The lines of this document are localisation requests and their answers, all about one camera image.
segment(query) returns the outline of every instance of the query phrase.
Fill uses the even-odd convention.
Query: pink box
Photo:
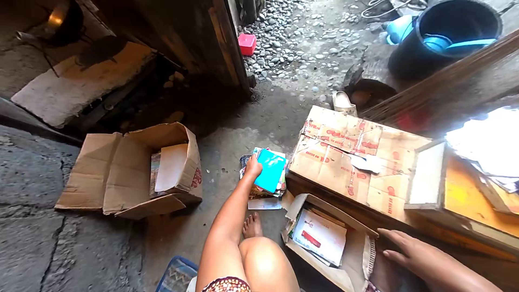
[[[244,56],[252,56],[256,48],[256,36],[253,34],[240,34],[238,36],[238,44],[240,45],[241,54]]]

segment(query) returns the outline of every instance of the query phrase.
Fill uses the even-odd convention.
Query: turquoise notebook
[[[285,168],[286,159],[266,149],[261,149],[258,155],[258,162],[263,165],[263,170],[254,181],[254,184],[268,192],[274,193],[281,173]]]

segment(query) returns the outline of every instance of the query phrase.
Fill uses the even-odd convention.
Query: knee
[[[282,264],[284,253],[277,243],[266,237],[251,237],[241,242],[240,253],[245,269],[263,273],[275,272]]]

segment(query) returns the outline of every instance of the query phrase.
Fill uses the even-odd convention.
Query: person
[[[249,193],[262,165],[253,155],[245,174],[216,215],[203,247],[196,292],[299,292],[286,255],[274,241],[263,237],[257,212],[245,212]],[[384,255],[408,268],[428,284],[447,292],[502,292],[487,279],[443,251],[397,230],[378,229],[405,253]]]

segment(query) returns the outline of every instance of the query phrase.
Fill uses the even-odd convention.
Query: patterned shorts
[[[240,278],[225,277],[212,281],[202,292],[251,292],[251,288]]]

